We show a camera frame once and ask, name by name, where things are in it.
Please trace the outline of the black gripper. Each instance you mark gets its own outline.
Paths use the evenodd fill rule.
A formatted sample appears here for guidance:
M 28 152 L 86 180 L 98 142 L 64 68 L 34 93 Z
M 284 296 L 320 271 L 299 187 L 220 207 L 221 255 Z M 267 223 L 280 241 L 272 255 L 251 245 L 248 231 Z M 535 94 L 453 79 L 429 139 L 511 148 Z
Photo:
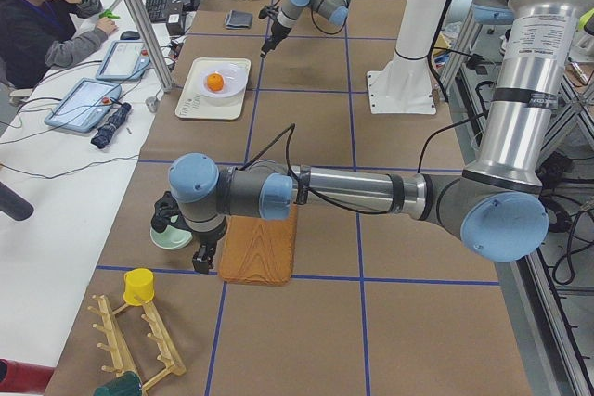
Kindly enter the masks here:
M 261 58 L 266 58 L 268 51 L 275 50 L 276 47 L 289 35 L 291 28 L 274 20 L 270 32 L 271 34 L 265 39 L 264 49 L 260 52 Z
M 213 259 L 217 244 L 227 230 L 227 224 L 218 224 L 214 229 L 205 232 L 194 232 L 199 247 L 192 257 L 194 271 L 199 274 L 208 274 L 213 269 Z

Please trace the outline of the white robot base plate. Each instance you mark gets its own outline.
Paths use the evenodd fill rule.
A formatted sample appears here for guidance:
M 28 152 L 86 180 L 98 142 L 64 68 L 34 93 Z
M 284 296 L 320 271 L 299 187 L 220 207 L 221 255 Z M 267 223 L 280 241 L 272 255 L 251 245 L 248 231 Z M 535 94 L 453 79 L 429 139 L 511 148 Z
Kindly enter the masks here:
M 372 113 L 435 113 L 431 53 L 446 1 L 407 0 L 392 60 L 383 70 L 368 73 Z

